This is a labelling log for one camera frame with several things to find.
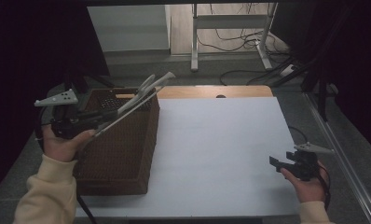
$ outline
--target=hand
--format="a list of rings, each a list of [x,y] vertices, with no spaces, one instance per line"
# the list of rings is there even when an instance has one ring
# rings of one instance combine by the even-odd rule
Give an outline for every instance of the hand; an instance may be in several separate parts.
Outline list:
[[[327,172],[320,168],[320,175],[327,182]],[[288,179],[294,186],[296,196],[301,203],[325,201],[325,193],[322,184],[317,178],[312,178],[310,181],[301,181],[291,174],[288,170],[281,168],[281,172],[286,179]]]
[[[84,148],[94,134],[94,130],[88,130],[67,140],[55,136],[51,125],[43,126],[44,154],[56,161],[71,161],[77,151]]]

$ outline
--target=black curtain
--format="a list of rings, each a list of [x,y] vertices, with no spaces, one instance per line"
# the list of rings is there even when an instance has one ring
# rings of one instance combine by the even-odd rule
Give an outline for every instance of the black curtain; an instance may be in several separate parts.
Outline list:
[[[87,8],[41,2],[0,1],[0,182],[34,130],[35,100],[79,66],[109,75]]]
[[[371,1],[358,1],[330,50],[329,61],[338,106],[371,144]]]

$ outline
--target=cable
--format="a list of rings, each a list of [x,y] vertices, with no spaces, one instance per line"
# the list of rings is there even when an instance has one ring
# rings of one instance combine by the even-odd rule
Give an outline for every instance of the cable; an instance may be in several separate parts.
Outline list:
[[[249,5],[249,8],[247,9],[247,12],[246,12],[247,14],[250,14],[250,8],[251,8],[251,6],[252,6],[252,5]],[[210,8],[211,8],[211,13],[212,13],[212,15],[215,14],[215,12],[214,12],[214,10],[213,10],[213,5],[212,5],[212,4],[210,4]],[[238,12],[237,12],[236,14],[239,14],[242,8],[244,8],[244,4],[241,5],[241,8],[238,10]],[[214,29],[214,30],[215,30],[215,32],[217,33],[218,38],[221,39],[221,40],[243,39],[242,34],[243,34],[243,30],[244,30],[244,29],[241,29],[240,36],[239,36],[239,37],[231,37],[231,38],[223,38],[223,37],[221,37],[221,36],[218,34],[218,30],[217,30],[217,29]]]
[[[325,194],[324,208],[325,208],[325,211],[326,211],[326,210],[328,210],[328,206],[330,205],[330,202],[331,202],[330,187],[329,187],[329,185],[327,185],[327,183],[325,182],[325,180],[323,179],[323,177],[320,174],[317,174],[316,177],[320,181],[320,183],[322,184],[322,187],[323,187],[323,190],[324,190],[324,194]]]
[[[235,72],[242,72],[242,73],[247,73],[247,72],[250,72],[250,73],[266,73],[265,71],[232,70],[232,71],[228,71],[228,72],[225,72],[225,73],[223,73],[223,74],[220,75],[220,77],[219,77],[219,79],[220,79],[220,83],[221,83],[223,86],[226,86],[227,84],[223,81],[223,77],[224,77],[226,74],[235,73]]]
[[[286,58],[284,61],[282,62],[279,62],[277,61],[276,59],[273,59],[272,55],[286,55],[286,56],[289,56],[288,58]],[[291,54],[286,54],[286,53],[271,53],[267,50],[267,56],[269,57],[269,59],[271,61],[273,61],[274,63],[285,63],[286,60],[288,60],[289,58],[293,58],[293,56]]]
[[[306,143],[308,142],[308,138],[307,138],[307,136],[306,136],[304,133],[302,133],[301,130],[297,129],[296,127],[290,126],[290,125],[288,126],[288,128],[289,128],[289,129],[293,129],[293,130],[297,131],[298,133],[300,133],[300,134],[304,137],[305,142],[306,142]]]
[[[227,52],[231,52],[231,51],[235,51],[235,50],[238,50],[238,49],[241,49],[246,43],[243,43],[240,47],[238,48],[235,48],[235,49],[221,49],[221,48],[218,48],[217,46],[214,46],[214,45],[208,45],[208,44],[204,44],[202,42],[200,42],[199,40],[199,36],[197,35],[197,40],[198,42],[202,45],[202,46],[205,46],[205,47],[211,47],[211,48],[214,48],[214,49],[220,49],[222,51],[227,51]],[[247,42],[252,42],[252,41],[255,41],[256,39],[251,39],[251,40],[247,40]]]
[[[286,52],[286,51],[280,51],[276,48],[276,37],[274,35],[268,35],[268,37],[272,38],[273,39],[273,43],[272,43],[272,47],[276,50],[276,51],[271,51],[270,49],[267,48],[267,50],[269,52],[272,52],[272,53],[283,53],[283,54],[290,54],[289,52]]]
[[[223,38],[221,37],[218,32],[217,32],[217,35],[218,35],[218,38],[220,38],[221,40],[235,40],[235,39],[242,39],[242,40],[247,40],[247,38],[249,38],[250,36],[252,35],[260,35],[260,33],[262,33],[262,31],[258,31],[256,33],[252,33],[252,34],[249,34],[249,35],[242,35],[240,34],[240,36],[238,37],[230,37],[230,38]]]
[[[270,81],[270,80],[272,80],[274,77],[276,77],[276,76],[278,76],[285,68],[284,68],[284,66],[285,65],[288,65],[288,64],[290,64],[291,62],[289,62],[289,63],[283,63],[282,64],[282,67],[279,69],[279,72],[277,72],[277,73],[275,73],[275,74],[273,74],[272,76],[270,76],[270,77],[267,77],[267,79],[265,79],[265,81],[262,83],[263,85],[267,85],[267,86],[269,86],[270,84],[268,84],[268,82]]]
[[[258,79],[261,78],[261,77],[266,77],[267,75],[272,74],[273,72],[282,69],[285,65],[287,65],[288,63],[290,63],[292,60],[293,60],[292,58],[289,58],[289,59],[287,59],[284,63],[282,63],[282,64],[276,66],[274,69],[270,70],[269,72],[267,72],[267,73],[264,74],[263,76],[255,77],[255,78],[250,79],[250,80],[246,83],[246,86],[250,85],[253,81],[258,80]]]
[[[93,214],[90,212],[89,208],[87,207],[86,203],[84,202],[83,198],[81,198],[81,196],[77,193],[76,195],[77,197],[77,201],[78,203],[80,204],[81,208],[84,210],[84,212],[87,214],[90,222],[92,222],[92,224],[97,224],[96,222],[96,219],[95,217],[93,216]]]
[[[44,139],[43,139],[43,130],[41,129],[43,114],[46,111],[47,107],[44,106],[41,108],[37,120],[34,122],[34,135],[36,136],[35,140],[37,141],[40,148],[44,151]]]
[[[325,173],[327,174],[327,178],[328,178],[328,184],[327,184],[327,187],[330,189],[331,188],[331,176],[330,174],[328,173],[327,169],[325,169],[324,167],[322,167],[321,165],[319,165],[320,168],[322,168]]]

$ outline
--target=white board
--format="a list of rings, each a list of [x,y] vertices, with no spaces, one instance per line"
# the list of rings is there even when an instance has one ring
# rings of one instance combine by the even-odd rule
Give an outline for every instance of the white board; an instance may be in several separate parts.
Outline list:
[[[83,197],[96,217],[294,215],[292,185],[269,164],[294,151],[275,97],[159,100],[145,195]],[[76,215],[86,214],[77,207]]]

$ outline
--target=woven box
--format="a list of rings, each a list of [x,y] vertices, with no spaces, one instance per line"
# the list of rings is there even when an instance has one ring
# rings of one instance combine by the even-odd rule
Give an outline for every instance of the woven box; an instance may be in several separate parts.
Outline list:
[[[136,89],[93,90],[85,109],[118,108],[130,99],[121,96],[135,92]],[[157,142],[158,116],[155,95],[90,142],[78,154],[74,169],[77,192],[80,195],[146,194]]]

